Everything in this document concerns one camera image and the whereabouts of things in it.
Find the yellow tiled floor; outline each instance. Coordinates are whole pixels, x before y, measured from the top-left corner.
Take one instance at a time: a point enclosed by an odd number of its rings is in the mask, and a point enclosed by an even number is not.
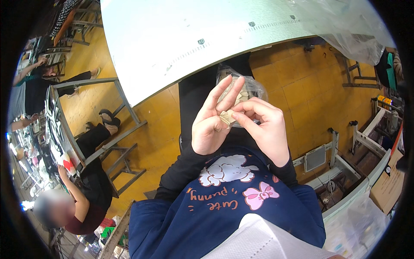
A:
[[[95,28],[86,36],[89,46],[74,44],[67,56],[65,78],[101,67],[100,78],[116,77],[106,45],[104,31]],[[250,58],[253,74],[268,91],[269,102],[284,112],[288,143],[295,159],[321,144],[331,141],[326,131],[329,127],[339,132],[339,150],[346,152],[351,147],[352,129],[348,122],[358,120],[363,125],[371,116],[370,98],[381,91],[367,88],[343,88],[346,77],[344,68],[338,64],[329,46],[316,46],[305,53],[303,48],[292,43],[278,44],[272,48],[253,52]],[[361,65],[364,76],[375,76],[372,66]],[[121,99],[113,83],[89,85],[80,89],[72,98],[61,97],[63,110],[74,135],[85,130],[84,124],[101,122],[100,109],[114,111]],[[122,215],[132,199],[146,199],[143,194],[158,187],[161,175],[175,162],[179,155],[180,110],[178,85],[149,98],[134,107],[140,120],[148,124],[139,128],[118,144],[130,147],[138,143],[130,155],[133,169],[146,168],[119,199],[113,199],[107,217]],[[117,116],[121,120],[122,133],[134,122],[126,109]],[[104,162],[107,169],[117,158],[113,152]],[[304,173],[298,166],[297,178],[305,183],[326,169],[321,166],[315,172]],[[132,175],[122,173],[114,182],[120,188]]]

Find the person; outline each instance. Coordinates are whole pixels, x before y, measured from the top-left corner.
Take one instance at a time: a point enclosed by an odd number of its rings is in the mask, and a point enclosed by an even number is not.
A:
[[[248,54],[241,55],[224,65],[253,76],[248,58]],[[295,244],[317,250],[319,258],[335,256],[321,249],[326,234],[315,191],[296,180],[283,112],[256,97],[234,106],[243,77],[217,103],[232,77],[215,86],[216,73],[217,66],[212,66],[178,85],[183,150],[161,176],[155,198],[131,207],[130,257],[207,256],[223,248],[225,241],[237,238],[243,217],[252,213],[280,228],[278,232],[291,236]],[[230,108],[243,128],[226,129],[219,115]],[[227,254],[211,258],[261,258],[253,255],[265,246],[256,247],[248,256],[232,256],[252,248],[258,240],[286,245],[276,238],[264,239],[267,233],[261,230],[245,235]],[[289,254],[286,247],[281,253]]]
[[[26,76],[34,68],[41,66],[45,62],[47,62],[45,57],[39,57],[38,62],[24,68],[22,72],[14,78],[13,87],[10,93],[9,112],[7,117],[8,132],[27,127],[37,119],[36,113],[39,113],[45,109],[46,91],[50,85],[55,85],[56,82],[35,76]],[[100,68],[95,68],[60,83],[94,79],[98,77],[100,72]],[[78,91],[78,88],[74,87],[64,90],[58,89],[58,94],[59,96],[63,96],[65,94],[73,96],[77,94]],[[14,121],[22,114],[28,114],[31,118]]]
[[[92,155],[96,148],[118,131],[120,120],[103,109],[99,115],[102,124],[93,126],[81,135],[77,143],[85,157]],[[67,176],[66,169],[58,165],[62,182],[73,196],[61,190],[43,192],[34,203],[34,214],[39,222],[48,228],[65,227],[76,235],[87,235],[101,224],[112,202],[112,187],[102,169],[99,158],[86,166],[80,175],[82,186],[77,188]]]

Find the white table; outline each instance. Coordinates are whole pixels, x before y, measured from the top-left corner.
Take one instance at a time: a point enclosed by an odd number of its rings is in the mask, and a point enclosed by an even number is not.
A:
[[[101,0],[130,105],[229,57],[311,36],[285,0]]]

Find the black pants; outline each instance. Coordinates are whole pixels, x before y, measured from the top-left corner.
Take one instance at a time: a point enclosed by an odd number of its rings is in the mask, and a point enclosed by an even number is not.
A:
[[[61,83],[78,81],[78,80],[86,80],[91,79],[91,72],[87,71],[77,76],[74,76],[68,80],[62,81]],[[50,85],[55,85],[56,82],[52,80],[46,80],[43,78],[34,78],[26,82],[26,114],[33,115],[35,113],[41,112],[45,109],[45,97],[46,91],[48,90]],[[65,94],[73,94],[75,89],[58,89],[59,96],[63,96]]]
[[[222,65],[230,66],[242,75],[253,77],[253,72],[249,64],[249,57],[250,53],[246,53],[222,62]],[[181,145],[183,149],[188,145],[191,145],[191,128],[193,126],[193,122],[203,106],[208,94],[216,86],[218,68],[219,65],[206,68],[203,71],[182,80],[178,84],[181,117]],[[225,149],[226,146],[232,145],[246,146],[250,149],[261,152],[256,144],[256,141],[244,128],[232,127],[220,149]],[[265,154],[263,154],[263,156],[269,164],[270,171],[281,179],[288,187],[298,184],[294,169],[279,170]]]
[[[110,136],[105,126],[99,123],[95,128],[80,136],[76,142],[85,157],[89,157]],[[99,158],[86,166],[81,173],[81,180],[81,191],[89,202],[107,211],[112,202],[112,187]]]

